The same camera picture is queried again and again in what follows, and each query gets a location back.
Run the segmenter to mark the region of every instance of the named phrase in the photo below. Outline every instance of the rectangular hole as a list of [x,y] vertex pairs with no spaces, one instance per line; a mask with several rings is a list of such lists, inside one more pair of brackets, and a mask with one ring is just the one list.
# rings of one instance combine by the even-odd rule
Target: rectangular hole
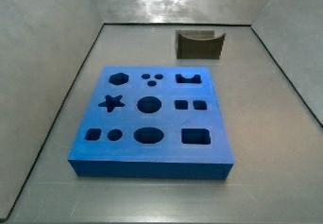
[[187,100],[176,100],[175,101],[175,108],[178,110],[188,110],[188,101]]
[[182,143],[187,145],[210,145],[211,137],[208,129],[183,129]]
[[194,106],[196,110],[207,110],[207,102],[204,100],[195,100]]

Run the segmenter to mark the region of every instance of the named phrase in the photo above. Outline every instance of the blue foam block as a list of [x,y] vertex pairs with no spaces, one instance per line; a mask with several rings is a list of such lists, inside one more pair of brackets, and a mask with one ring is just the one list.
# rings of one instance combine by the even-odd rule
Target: blue foam block
[[68,161],[79,176],[226,179],[235,160],[208,69],[106,67]]

